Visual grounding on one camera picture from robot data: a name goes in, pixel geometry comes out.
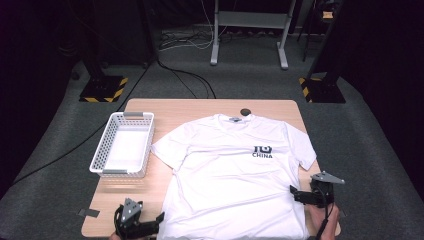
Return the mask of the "black tripod with tan box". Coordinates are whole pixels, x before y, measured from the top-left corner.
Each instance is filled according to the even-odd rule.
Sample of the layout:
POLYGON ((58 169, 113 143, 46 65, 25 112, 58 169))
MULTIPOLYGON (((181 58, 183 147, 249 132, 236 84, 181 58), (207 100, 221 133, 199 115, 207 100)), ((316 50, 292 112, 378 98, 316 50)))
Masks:
POLYGON ((297 40, 305 37, 302 60, 305 61, 311 43, 324 38, 329 26, 333 22, 336 3, 335 0, 313 0, 305 22, 302 25, 297 40))

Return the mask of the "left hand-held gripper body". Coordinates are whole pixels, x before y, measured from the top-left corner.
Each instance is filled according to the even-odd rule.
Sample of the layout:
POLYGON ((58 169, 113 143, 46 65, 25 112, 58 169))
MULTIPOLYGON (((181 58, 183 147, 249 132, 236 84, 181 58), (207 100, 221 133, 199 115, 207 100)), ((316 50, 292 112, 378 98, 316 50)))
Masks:
POLYGON ((130 198, 126 198, 124 203, 118 207, 114 214, 115 233, 126 240, 129 232, 135 230, 140 224, 139 218, 143 202, 136 202, 130 198))

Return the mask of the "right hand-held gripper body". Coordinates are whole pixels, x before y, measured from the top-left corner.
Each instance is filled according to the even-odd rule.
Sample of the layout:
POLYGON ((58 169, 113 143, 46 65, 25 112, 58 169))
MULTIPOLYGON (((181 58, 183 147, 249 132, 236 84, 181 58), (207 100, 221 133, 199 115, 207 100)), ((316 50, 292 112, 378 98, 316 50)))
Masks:
POLYGON ((310 187, 315 198, 314 205, 324 208, 333 203, 335 184, 345 184, 345 180, 326 171, 312 175, 310 187))

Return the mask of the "white metal desk frame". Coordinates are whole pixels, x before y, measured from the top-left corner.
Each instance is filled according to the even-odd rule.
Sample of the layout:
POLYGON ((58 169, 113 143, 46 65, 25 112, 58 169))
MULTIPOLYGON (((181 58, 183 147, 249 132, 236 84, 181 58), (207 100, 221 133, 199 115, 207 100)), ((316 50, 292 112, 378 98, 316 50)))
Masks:
POLYGON ((281 69, 287 70, 289 65, 285 53, 285 43, 296 2, 297 0, 289 0, 287 13, 256 13, 221 11, 219 9, 219 0, 214 0, 213 45, 210 64, 216 66, 218 63, 220 26, 280 29, 283 33, 281 40, 277 43, 278 57, 281 69))

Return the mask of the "person's right hand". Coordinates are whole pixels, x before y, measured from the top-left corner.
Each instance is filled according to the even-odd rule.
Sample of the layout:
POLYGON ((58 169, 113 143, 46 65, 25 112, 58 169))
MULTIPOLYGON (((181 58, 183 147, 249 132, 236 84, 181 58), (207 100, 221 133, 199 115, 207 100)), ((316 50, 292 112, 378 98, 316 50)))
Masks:
POLYGON ((324 228, 320 240, 336 240, 336 229, 339 220, 339 208, 336 204, 330 205, 329 216, 326 216, 324 208, 318 208, 314 205, 307 205, 307 209, 310 213, 313 226, 316 230, 321 228, 321 225, 325 219, 328 220, 326 227, 324 228))

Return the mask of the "black stand with striped base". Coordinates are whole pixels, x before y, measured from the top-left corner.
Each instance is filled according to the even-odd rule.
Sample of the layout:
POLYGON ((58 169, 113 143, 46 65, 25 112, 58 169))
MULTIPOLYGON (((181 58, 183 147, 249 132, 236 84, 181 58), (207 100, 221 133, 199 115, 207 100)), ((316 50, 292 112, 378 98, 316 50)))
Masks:
POLYGON ((100 46, 108 43, 96 22, 95 0, 83 0, 88 7, 83 11, 80 24, 79 51, 88 71, 89 80, 80 94, 85 102, 116 102, 123 93, 128 79, 122 75, 107 75, 103 69, 107 62, 100 60, 100 46))
MULTIPOLYGON (((336 7, 339 5, 338 0, 335 0, 336 7)), ((317 48, 317 54, 314 58, 310 69, 305 77, 299 79, 300 86, 305 100, 308 103, 345 103, 346 100, 337 86, 337 79, 325 74, 324 76, 315 78, 314 75, 323 73, 320 63, 322 62, 322 52, 327 42, 327 36, 332 28, 332 23, 326 32, 326 35, 321 40, 317 48)))

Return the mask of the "white t-shirt with dark print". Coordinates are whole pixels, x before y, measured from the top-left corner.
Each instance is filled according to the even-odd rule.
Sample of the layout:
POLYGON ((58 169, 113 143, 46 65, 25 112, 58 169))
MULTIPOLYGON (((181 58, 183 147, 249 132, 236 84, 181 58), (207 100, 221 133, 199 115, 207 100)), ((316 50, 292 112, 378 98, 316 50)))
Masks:
POLYGON ((182 124, 152 151, 173 170, 159 240, 307 240, 290 192, 316 159, 301 130, 216 114, 182 124))

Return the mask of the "white perforated plastic basket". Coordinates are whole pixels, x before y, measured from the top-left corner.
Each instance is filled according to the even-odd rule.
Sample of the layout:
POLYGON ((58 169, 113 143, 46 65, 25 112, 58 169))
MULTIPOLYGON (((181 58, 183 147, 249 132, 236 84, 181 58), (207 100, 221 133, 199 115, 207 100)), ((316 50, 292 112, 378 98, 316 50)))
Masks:
POLYGON ((143 178, 154 135, 151 112, 110 115, 89 170, 101 177, 143 178))

